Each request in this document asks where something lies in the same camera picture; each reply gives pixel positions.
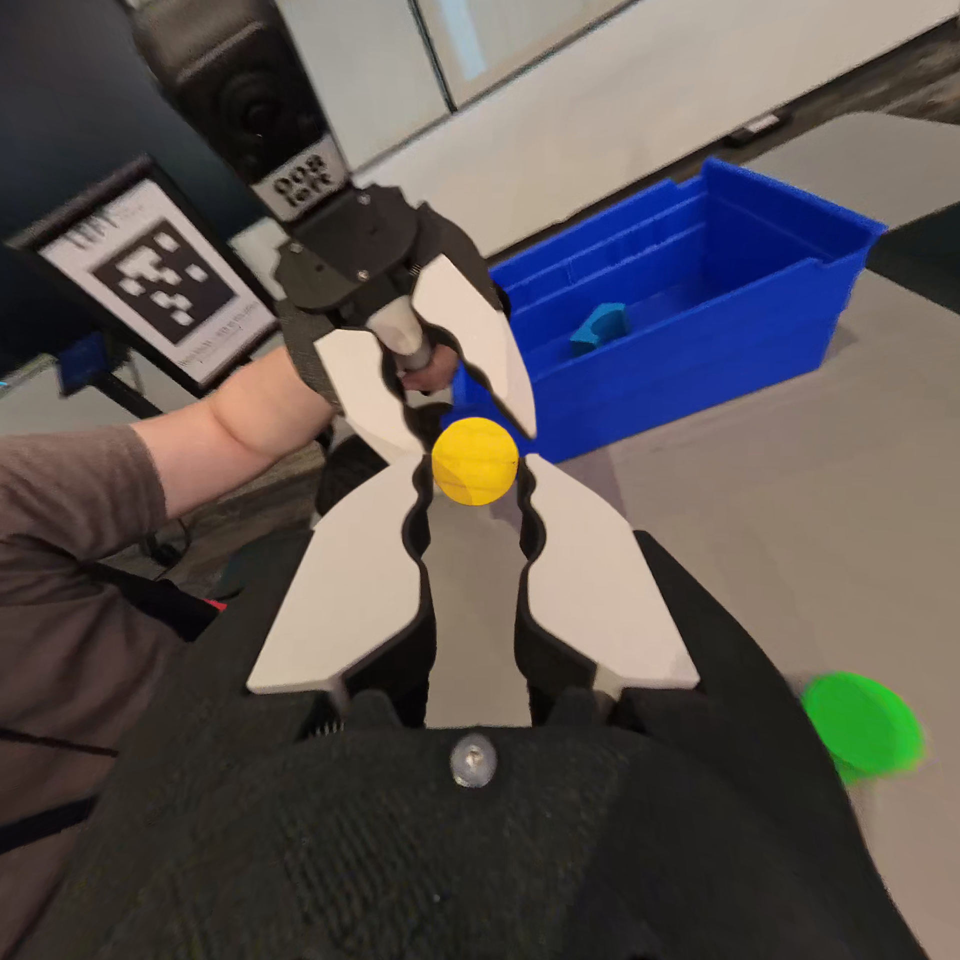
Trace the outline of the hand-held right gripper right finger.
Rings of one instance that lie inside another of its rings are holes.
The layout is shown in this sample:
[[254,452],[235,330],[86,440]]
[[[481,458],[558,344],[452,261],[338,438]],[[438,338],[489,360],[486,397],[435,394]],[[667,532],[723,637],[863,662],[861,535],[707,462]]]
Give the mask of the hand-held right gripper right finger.
[[630,523],[538,454],[517,475],[514,658],[541,692],[693,690],[700,675]]

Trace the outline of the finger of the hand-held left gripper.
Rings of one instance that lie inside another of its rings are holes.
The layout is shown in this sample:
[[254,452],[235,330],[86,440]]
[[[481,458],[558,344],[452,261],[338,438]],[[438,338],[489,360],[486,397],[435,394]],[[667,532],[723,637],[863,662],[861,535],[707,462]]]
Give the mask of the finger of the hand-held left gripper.
[[311,388],[390,464],[426,455],[425,441],[410,422],[396,367],[374,331],[311,319]]
[[527,440],[537,438],[534,390],[508,319],[444,254],[419,271],[417,317],[453,343],[463,366],[510,423]]

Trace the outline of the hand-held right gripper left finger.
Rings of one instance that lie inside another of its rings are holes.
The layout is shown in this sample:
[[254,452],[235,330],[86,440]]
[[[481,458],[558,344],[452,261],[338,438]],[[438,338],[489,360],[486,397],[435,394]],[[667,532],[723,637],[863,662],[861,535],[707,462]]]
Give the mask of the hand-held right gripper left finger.
[[348,679],[427,611],[426,547],[414,546],[409,523],[433,488],[428,458],[401,458],[318,521],[248,692],[347,695]]

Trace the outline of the blue arch block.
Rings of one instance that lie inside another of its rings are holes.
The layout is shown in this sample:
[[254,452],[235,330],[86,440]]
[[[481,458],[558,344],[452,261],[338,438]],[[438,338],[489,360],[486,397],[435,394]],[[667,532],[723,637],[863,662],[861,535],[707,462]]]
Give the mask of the blue arch block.
[[592,354],[626,337],[630,332],[627,305],[622,302],[601,303],[569,335],[570,354],[573,357]]

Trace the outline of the yellow cylinder block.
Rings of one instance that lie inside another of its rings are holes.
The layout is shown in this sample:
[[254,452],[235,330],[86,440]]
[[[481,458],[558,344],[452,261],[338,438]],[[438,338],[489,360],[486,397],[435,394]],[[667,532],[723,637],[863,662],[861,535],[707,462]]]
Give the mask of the yellow cylinder block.
[[467,417],[440,433],[431,453],[438,489],[463,506],[484,507],[503,498],[520,464],[515,441],[501,425],[485,417]]

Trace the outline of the blue plastic bin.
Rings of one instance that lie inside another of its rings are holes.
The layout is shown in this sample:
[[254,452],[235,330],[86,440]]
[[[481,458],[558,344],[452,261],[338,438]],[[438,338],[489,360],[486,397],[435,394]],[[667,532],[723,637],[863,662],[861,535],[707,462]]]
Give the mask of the blue plastic bin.
[[[563,462],[817,370],[884,223],[718,158],[491,269],[534,391],[533,441],[464,369],[444,426],[504,426],[522,454]],[[573,357],[596,306],[630,333]]]

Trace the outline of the green cylinder block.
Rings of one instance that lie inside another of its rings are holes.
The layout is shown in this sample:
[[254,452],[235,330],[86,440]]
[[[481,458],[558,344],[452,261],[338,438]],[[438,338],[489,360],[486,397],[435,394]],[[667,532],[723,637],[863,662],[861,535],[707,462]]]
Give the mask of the green cylinder block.
[[835,671],[812,678],[803,710],[846,787],[914,772],[927,738],[911,707],[873,678]]

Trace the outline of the person's left forearm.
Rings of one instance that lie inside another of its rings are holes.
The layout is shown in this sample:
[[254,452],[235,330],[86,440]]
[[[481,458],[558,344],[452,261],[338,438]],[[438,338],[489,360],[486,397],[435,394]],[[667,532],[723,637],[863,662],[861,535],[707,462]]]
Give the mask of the person's left forearm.
[[300,377],[280,346],[241,366],[210,395],[132,426],[174,521],[255,481],[304,449],[334,408]]

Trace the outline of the glass window panel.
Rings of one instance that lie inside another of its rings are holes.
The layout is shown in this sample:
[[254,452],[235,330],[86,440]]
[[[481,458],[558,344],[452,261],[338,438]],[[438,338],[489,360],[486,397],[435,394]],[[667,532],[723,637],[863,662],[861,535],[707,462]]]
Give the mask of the glass window panel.
[[443,123],[629,6],[615,1],[279,1],[348,168]]

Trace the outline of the framed marker sign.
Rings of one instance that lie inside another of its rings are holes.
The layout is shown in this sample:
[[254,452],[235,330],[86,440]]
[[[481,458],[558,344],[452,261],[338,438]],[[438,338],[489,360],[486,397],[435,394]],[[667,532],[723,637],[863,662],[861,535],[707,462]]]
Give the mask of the framed marker sign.
[[148,154],[4,244],[194,398],[280,331],[270,294]]

